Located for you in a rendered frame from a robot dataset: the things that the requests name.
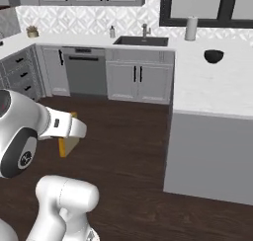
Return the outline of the grey drawer run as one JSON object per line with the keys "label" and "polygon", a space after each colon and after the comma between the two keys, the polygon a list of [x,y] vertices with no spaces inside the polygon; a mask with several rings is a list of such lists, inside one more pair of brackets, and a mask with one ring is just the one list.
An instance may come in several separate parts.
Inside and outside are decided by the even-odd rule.
{"label": "grey drawer run", "polygon": [[16,91],[34,101],[44,96],[42,74],[34,45],[0,59],[0,89]]}

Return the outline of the black framed window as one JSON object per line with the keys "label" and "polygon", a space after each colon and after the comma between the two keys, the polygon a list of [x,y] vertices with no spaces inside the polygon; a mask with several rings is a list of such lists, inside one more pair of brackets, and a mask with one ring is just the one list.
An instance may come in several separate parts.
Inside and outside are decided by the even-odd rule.
{"label": "black framed window", "polygon": [[[220,0],[217,16],[213,19],[199,19],[199,28],[253,29],[253,20],[233,20],[232,14],[236,0]],[[185,27],[186,18],[171,17],[172,0],[160,0],[159,26]]]}

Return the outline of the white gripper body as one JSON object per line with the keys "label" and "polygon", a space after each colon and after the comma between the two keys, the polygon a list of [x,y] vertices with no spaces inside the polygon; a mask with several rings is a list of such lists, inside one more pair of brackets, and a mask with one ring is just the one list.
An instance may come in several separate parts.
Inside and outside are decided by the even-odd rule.
{"label": "white gripper body", "polygon": [[84,138],[86,136],[86,133],[87,133],[87,125],[77,118],[72,118],[69,136]]}

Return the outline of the grey counter island base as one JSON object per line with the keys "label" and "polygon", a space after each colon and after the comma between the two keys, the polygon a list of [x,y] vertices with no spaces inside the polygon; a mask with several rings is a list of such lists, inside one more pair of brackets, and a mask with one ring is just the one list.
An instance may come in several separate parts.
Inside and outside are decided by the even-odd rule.
{"label": "grey counter island base", "polygon": [[253,120],[175,113],[164,191],[253,205]]}

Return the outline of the white paper towel roll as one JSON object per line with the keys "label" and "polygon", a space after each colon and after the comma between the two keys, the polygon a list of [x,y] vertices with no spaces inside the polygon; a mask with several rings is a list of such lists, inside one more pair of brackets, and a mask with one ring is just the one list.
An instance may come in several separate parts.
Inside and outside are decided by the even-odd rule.
{"label": "white paper towel roll", "polygon": [[189,17],[185,31],[185,40],[193,41],[196,39],[197,27],[199,19],[197,17]]}

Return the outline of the grey metal tap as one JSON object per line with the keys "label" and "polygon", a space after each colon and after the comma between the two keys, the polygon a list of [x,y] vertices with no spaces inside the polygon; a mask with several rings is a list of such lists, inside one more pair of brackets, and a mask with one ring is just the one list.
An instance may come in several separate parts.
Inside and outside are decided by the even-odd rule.
{"label": "grey metal tap", "polygon": [[142,24],[142,37],[146,39],[148,35],[151,35],[151,28],[147,27],[147,24]]}

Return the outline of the small potted plant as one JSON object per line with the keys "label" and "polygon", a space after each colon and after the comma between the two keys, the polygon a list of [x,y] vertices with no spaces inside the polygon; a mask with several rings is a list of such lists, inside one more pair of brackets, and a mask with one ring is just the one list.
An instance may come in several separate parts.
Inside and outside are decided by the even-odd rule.
{"label": "small potted plant", "polygon": [[36,26],[28,26],[26,27],[27,36],[29,38],[37,38],[39,34],[39,30]]}

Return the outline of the black sink basin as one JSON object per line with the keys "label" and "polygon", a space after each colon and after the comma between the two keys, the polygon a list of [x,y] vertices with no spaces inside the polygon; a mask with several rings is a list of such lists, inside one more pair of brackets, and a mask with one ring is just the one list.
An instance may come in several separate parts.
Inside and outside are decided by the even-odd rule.
{"label": "black sink basin", "polygon": [[120,36],[115,45],[167,46],[168,38]]}

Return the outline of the black bowl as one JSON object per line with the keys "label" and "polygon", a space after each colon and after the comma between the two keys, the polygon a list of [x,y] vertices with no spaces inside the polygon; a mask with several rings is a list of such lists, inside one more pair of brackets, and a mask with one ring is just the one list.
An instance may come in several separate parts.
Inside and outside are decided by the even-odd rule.
{"label": "black bowl", "polygon": [[208,49],[204,52],[205,60],[210,64],[219,63],[224,56],[224,52],[217,49]]}

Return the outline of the grey dishwasher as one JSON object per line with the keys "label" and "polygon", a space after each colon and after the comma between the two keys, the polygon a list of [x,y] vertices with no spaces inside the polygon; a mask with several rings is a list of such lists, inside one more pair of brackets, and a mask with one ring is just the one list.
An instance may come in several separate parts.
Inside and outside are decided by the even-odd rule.
{"label": "grey dishwasher", "polygon": [[96,47],[62,48],[69,91],[75,95],[107,95],[105,50]]}

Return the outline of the narrow grey cupboard door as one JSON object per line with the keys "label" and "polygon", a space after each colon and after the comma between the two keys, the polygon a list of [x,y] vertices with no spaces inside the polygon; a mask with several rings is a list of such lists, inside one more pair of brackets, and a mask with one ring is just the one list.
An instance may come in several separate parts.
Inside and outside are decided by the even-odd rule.
{"label": "narrow grey cupboard door", "polygon": [[54,96],[69,96],[69,85],[61,48],[44,46],[42,52],[51,93]]}

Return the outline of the grey sink base cupboards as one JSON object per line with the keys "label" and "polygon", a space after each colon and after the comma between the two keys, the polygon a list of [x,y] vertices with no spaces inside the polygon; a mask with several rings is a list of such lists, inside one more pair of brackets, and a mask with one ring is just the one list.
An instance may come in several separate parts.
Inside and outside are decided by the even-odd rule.
{"label": "grey sink base cupboards", "polygon": [[171,50],[107,49],[110,100],[170,103],[175,52]]}

